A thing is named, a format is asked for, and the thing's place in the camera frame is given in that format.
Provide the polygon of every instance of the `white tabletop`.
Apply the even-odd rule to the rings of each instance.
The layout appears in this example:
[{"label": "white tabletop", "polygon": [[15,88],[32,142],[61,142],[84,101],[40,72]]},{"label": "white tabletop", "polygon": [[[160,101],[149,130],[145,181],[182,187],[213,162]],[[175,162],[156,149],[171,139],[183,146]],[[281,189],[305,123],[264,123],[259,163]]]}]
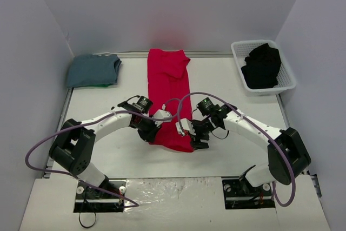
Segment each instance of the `white tabletop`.
[{"label": "white tabletop", "polygon": [[[191,92],[214,94],[252,118],[285,127],[276,96],[245,95],[233,58],[192,58],[187,68]],[[123,59],[114,87],[75,89],[66,119],[91,119],[134,95],[148,96],[146,58]],[[203,98],[192,96],[192,107]],[[226,132],[217,129],[215,134],[225,136]],[[230,133],[225,140],[210,136],[209,149],[179,153],[149,145],[132,128],[120,129],[97,142],[92,162],[110,178],[151,178],[239,176],[254,164],[268,161],[260,147],[238,134]]]},{"label": "white tabletop", "polygon": [[[232,58],[193,58],[188,72],[191,91],[215,94],[257,120],[285,127],[276,96],[245,96]],[[147,60],[123,59],[118,85],[74,90],[66,118],[87,120],[130,96],[147,94]],[[202,99],[193,96],[192,105]],[[222,141],[211,137],[209,146],[177,153],[150,146],[129,128],[100,140],[93,163],[110,178],[128,179],[127,196],[141,206],[124,213],[98,214],[92,230],[329,230],[307,175],[297,178],[296,199],[288,208],[225,210],[220,176],[238,176],[268,159],[260,147],[234,133]],[[144,179],[159,177],[168,179]],[[63,175],[36,180],[21,231],[84,230],[73,213],[76,187],[76,180]],[[288,199],[289,186],[279,184],[277,191],[284,201]],[[93,219],[92,214],[82,214],[86,225]]]}]

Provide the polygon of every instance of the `teal fabric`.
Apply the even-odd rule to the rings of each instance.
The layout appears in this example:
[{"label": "teal fabric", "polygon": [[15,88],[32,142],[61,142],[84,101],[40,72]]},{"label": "teal fabric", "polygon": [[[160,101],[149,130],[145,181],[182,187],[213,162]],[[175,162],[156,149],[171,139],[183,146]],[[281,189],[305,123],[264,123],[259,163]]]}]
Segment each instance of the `teal fabric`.
[{"label": "teal fabric", "polygon": [[112,85],[117,83],[121,60],[115,54],[83,54],[74,58],[69,69],[67,87]]}]

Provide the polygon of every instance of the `red cloth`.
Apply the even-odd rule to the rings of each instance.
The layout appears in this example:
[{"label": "red cloth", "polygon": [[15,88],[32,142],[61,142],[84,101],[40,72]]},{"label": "red cloth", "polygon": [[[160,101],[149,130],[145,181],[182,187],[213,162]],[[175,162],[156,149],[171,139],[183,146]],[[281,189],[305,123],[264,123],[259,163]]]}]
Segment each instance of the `red cloth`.
[{"label": "red cloth", "polygon": [[[148,91],[149,99],[154,103],[150,109],[151,115],[158,109],[162,109],[162,105],[170,98],[181,99],[190,93],[189,75],[186,70],[189,62],[190,58],[186,57],[183,50],[150,50],[148,56]],[[170,102],[166,110],[175,115],[178,110],[178,101]],[[190,97],[183,102],[181,118],[192,118]],[[193,152],[190,136],[179,135],[175,126],[176,122],[177,118],[171,122],[163,123],[153,144],[161,144],[176,151]]]}]

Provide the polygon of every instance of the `white laundry basket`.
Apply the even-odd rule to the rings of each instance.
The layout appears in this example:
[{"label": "white laundry basket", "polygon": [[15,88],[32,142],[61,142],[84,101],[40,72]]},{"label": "white laundry basket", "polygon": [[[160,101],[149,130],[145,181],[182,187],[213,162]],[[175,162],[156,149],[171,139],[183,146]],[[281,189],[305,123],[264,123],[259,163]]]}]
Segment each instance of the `white laundry basket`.
[{"label": "white laundry basket", "polygon": [[[246,65],[245,58],[249,56],[249,53],[260,45],[268,43],[270,47],[276,48],[279,50],[281,67],[280,71],[276,77],[278,85],[270,89],[250,89],[245,81],[244,75],[242,73],[241,67]],[[285,56],[282,51],[276,45],[274,41],[271,40],[253,40],[253,41],[240,41],[235,42],[231,45],[234,60],[237,64],[238,71],[244,87],[249,96],[259,96],[259,95],[275,95],[279,94],[287,89],[293,89],[296,86],[296,80],[292,73],[291,68],[289,67]]]}]

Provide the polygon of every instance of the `stack of folded cloth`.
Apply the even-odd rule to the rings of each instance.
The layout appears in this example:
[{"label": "stack of folded cloth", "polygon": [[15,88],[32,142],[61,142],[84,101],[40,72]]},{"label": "stack of folded cloth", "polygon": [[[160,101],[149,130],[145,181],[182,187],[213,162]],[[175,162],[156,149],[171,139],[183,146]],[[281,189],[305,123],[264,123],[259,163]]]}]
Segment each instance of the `stack of folded cloth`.
[{"label": "stack of folded cloth", "polygon": [[268,89],[277,85],[276,77],[281,66],[279,50],[266,43],[252,50],[245,61],[247,64],[242,67],[242,72],[250,89]]},{"label": "stack of folded cloth", "polygon": [[108,87],[116,84],[121,60],[115,54],[84,54],[74,58],[68,73],[67,87]]}]

